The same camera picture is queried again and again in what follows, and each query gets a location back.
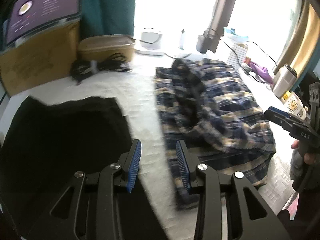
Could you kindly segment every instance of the white circle on screen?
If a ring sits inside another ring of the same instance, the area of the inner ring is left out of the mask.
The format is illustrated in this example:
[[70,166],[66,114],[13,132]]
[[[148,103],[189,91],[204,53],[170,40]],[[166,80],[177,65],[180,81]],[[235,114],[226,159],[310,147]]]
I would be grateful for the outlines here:
[[20,7],[18,14],[19,14],[20,16],[21,16],[21,15],[24,15],[28,10],[30,10],[32,4],[33,4],[33,1],[28,1],[28,2],[24,3],[24,4]]

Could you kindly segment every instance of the finger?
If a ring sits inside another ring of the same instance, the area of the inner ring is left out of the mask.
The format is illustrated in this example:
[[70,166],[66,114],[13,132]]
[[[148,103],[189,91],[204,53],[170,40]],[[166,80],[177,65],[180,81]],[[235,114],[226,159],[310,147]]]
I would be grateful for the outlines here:
[[315,154],[306,153],[304,155],[304,157],[303,157],[303,160],[308,165],[314,164],[315,160],[316,160],[316,155]]
[[297,149],[298,148],[298,145],[299,145],[299,141],[298,140],[295,140],[293,142],[293,144],[291,145],[291,149]]

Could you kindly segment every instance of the window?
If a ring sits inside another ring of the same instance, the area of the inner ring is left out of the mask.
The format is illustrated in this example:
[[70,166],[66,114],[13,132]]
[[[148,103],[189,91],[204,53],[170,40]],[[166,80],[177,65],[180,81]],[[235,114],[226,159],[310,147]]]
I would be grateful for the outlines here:
[[[228,28],[249,36],[277,61],[287,46],[298,20],[301,0],[236,0]],[[255,44],[249,43],[247,55],[272,70],[274,62]]]
[[134,35],[140,38],[143,28],[163,33],[164,49],[178,48],[184,29],[184,48],[195,50],[198,35],[208,27],[215,0],[136,0]]

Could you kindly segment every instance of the white table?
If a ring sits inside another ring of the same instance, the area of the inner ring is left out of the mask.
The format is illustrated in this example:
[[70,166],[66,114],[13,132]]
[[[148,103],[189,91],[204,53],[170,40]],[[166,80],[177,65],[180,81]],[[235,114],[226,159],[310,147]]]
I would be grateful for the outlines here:
[[[142,142],[139,176],[161,225],[171,239],[193,239],[197,209],[176,210],[173,183],[165,157],[163,134],[154,95],[155,68],[170,67],[172,61],[165,56],[135,55],[131,73],[103,72],[84,80],[79,86],[67,77],[15,95],[11,97],[0,120],[0,142],[3,143],[15,112],[28,95],[48,105],[90,96],[116,97],[123,114],[128,116],[132,137]],[[272,91],[245,75],[242,70],[240,75],[264,111],[269,106],[285,111]],[[276,140],[277,153],[269,166],[268,183],[261,187],[259,192],[272,210],[278,213],[293,193],[289,170],[292,154],[290,145],[294,139],[276,124],[270,123],[270,126]]]

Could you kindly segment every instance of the silver bolt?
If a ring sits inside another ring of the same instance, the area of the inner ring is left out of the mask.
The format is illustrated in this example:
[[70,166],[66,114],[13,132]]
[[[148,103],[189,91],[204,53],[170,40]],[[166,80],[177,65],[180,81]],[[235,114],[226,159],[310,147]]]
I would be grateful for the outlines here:
[[75,172],[75,177],[76,178],[81,178],[83,176],[83,171],[76,171]]
[[207,168],[208,168],[208,166],[205,165],[205,164],[202,164],[202,163],[201,163],[201,164],[198,165],[198,169],[199,169],[199,170],[205,171]]
[[236,178],[238,178],[238,179],[242,179],[242,178],[244,177],[244,175],[243,175],[243,173],[242,173],[241,171],[236,171],[236,172],[235,172],[235,176],[236,176]]
[[119,169],[120,168],[120,164],[119,163],[112,163],[110,165],[110,168],[113,170]]

